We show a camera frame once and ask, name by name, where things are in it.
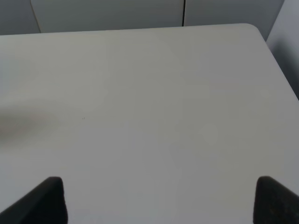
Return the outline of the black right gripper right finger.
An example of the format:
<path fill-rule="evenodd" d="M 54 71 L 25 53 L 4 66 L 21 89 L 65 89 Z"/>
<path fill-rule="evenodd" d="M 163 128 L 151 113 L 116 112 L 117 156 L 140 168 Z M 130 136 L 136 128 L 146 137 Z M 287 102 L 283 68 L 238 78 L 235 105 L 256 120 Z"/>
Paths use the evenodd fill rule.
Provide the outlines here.
<path fill-rule="evenodd" d="M 297 224 L 299 196 L 270 176 L 256 183 L 253 208 L 254 224 Z"/>

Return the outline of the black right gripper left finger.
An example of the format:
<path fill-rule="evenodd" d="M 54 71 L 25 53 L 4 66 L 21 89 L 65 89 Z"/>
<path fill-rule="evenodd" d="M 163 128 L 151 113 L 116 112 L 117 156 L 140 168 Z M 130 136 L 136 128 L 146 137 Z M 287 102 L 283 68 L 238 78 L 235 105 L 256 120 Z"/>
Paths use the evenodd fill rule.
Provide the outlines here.
<path fill-rule="evenodd" d="M 68 211 L 61 177 L 48 177 L 0 213 L 2 224 L 66 224 Z"/>

